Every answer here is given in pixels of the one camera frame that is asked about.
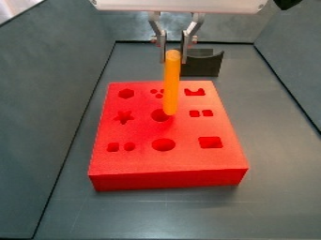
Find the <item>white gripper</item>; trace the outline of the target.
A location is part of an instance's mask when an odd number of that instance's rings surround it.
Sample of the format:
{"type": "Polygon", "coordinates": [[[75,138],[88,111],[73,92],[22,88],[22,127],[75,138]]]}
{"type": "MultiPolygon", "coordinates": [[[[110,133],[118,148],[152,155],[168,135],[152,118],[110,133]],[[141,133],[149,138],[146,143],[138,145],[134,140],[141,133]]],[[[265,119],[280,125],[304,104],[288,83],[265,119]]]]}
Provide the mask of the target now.
{"type": "Polygon", "coordinates": [[[102,11],[149,11],[149,23],[154,31],[152,42],[160,47],[160,62],[166,61],[168,32],[161,26],[161,12],[195,12],[192,22],[182,31],[181,62],[188,61],[189,46],[197,41],[197,31],[205,22],[205,13],[256,14],[269,0],[90,0],[102,11]]]}

